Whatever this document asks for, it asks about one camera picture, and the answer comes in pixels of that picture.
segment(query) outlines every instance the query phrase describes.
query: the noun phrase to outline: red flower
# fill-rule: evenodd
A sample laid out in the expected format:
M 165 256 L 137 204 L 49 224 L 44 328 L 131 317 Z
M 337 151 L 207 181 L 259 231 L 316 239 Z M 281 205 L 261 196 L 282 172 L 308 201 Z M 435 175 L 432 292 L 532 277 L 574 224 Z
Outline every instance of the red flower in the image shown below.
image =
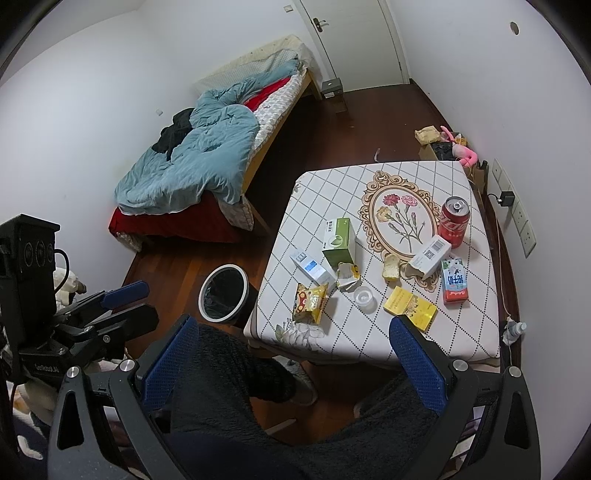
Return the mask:
M 409 207 L 416 207 L 418 202 L 415 197 L 405 195 L 404 197 L 402 197 L 402 203 L 408 205 Z
M 386 195 L 384 197 L 384 205 L 388 205 L 389 207 L 391 207 L 393 205 L 396 205 L 399 200 L 400 197 L 398 195 L 396 195 L 395 193 L 391 193 L 390 195 Z

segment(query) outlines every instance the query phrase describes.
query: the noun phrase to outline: door frame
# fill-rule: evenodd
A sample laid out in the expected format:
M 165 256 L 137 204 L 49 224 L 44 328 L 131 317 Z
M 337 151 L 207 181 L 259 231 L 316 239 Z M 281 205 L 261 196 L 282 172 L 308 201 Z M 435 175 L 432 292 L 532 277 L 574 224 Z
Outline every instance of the door frame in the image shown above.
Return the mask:
M 408 75 L 408 66 L 406 63 L 406 59 L 404 58 L 404 53 L 402 49 L 402 42 L 400 41 L 400 37 L 398 36 L 398 31 L 396 29 L 396 23 L 394 22 L 394 17 L 392 16 L 392 11 L 390 10 L 387 0 L 376 0 L 379 4 L 380 9 L 382 9 L 382 14 L 384 15 L 384 19 L 386 20 L 386 25 L 388 26 L 388 30 L 390 31 L 390 37 L 392 37 L 392 43 L 394 44 L 394 52 L 398 57 L 398 64 L 400 65 L 400 71 L 402 73 L 402 82 L 403 83 L 410 83 L 410 77 Z M 301 0 L 292 0 L 292 3 L 300 14 L 301 19 L 304 21 L 310 36 L 312 37 L 312 41 L 314 45 L 318 49 L 320 53 L 320 61 L 324 64 L 324 67 L 332 74 L 333 78 L 336 77 L 335 70 L 330 63 L 330 59 L 326 50 L 324 49 L 324 45 L 322 44 L 322 40 L 320 40 L 320 36 L 318 35 L 318 31 L 316 27 L 312 23 L 312 19 L 308 15 L 306 8 Z

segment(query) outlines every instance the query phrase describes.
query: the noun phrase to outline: wooden bed frame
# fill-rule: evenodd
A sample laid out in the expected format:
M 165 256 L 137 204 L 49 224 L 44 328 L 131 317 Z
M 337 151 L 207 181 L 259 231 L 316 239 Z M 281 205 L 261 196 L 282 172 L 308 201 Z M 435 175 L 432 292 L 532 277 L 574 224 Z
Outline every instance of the wooden bed frame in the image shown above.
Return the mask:
M 265 155 L 267 154 L 267 152 L 269 151 L 269 148 L 271 148 L 271 144 L 275 140 L 275 137 L 279 133 L 279 130 L 281 130 L 281 127 L 283 127 L 283 124 L 285 123 L 285 120 L 290 115 L 291 111 L 293 110 L 293 107 L 295 107 L 296 103 L 304 95 L 313 95 L 316 100 L 322 100 L 322 95 L 320 94 L 320 91 L 318 90 L 318 86 L 316 85 L 316 82 L 314 81 L 314 77 L 312 76 L 312 73 L 309 70 L 306 71 L 306 75 L 304 76 L 304 80 L 302 81 L 300 91 L 298 92 L 297 96 L 295 97 L 293 103 L 283 113 L 281 119 L 279 120 L 279 123 L 273 129 L 273 133 L 261 145 L 261 148 L 259 149 L 259 151 L 252 157 L 252 160 L 249 163 L 248 168 L 246 169 L 246 172 L 244 172 L 244 181 L 242 182 L 242 194 L 245 197 L 246 197 L 246 191 L 248 190 L 248 187 L 250 186 L 252 179 L 254 178 L 254 176 L 256 174 L 256 171 L 261 166 L 262 161 L 265 158 Z M 266 221 L 264 221 L 263 218 L 261 217 L 261 215 L 256 211 L 256 209 L 254 208 L 254 205 L 251 202 L 249 202 L 249 204 L 251 206 L 252 216 L 255 218 L 256 222 L 259 223 L 260 227 L 262 227 L 262 229 L 264 230 L 265 233 L 271 234 L 272 230 L 271 230 L 271 228 L 269 228 Z

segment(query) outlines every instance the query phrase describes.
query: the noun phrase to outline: camera lens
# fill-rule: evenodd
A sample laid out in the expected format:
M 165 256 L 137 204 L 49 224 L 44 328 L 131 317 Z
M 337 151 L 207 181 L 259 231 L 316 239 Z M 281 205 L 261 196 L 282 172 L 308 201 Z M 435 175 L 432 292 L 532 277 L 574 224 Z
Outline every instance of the camera lens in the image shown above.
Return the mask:
M 37 257 L 37 265 L 42 267 L 43 265 L 45 265 L 45 244 L 41 241 L 37 242 L 35 250 L 35 255 Z
M 33 246 L 30 243 L 25 245 L 25 265 L 33 265 Z
M 53 252 L 53 244 L 47 245 L 47 261 L 53 263 L 55 260 L 55 253 Z

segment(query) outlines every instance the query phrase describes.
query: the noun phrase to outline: yellow box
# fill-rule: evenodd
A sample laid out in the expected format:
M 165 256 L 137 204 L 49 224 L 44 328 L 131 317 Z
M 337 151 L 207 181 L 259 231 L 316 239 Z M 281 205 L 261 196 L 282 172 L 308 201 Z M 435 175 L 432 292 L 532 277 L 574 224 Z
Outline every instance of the yellow box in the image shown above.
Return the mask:
M 427 330 L 437 313 L 437 307 L 433 303 L 401 287 L 394 289 L 384 304 L 384 310 L 392 315 L 406 315 L 422 332 Z

